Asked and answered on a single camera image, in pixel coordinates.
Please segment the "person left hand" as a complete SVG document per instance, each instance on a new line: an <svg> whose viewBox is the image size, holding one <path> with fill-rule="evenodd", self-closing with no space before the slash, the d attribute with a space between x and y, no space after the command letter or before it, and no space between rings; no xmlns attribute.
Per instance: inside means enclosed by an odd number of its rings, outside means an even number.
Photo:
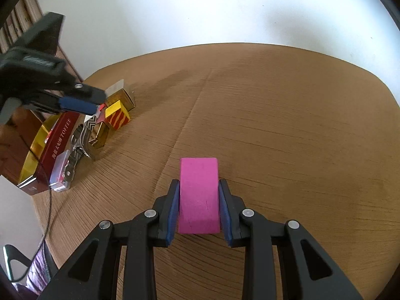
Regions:
<svg viewBox="0 0 400 300"><path fill-rule="evenodd" d="M25 108L18 108L10 120L1 125L1 164L25 160L36 128L36 116Z"/></svg>

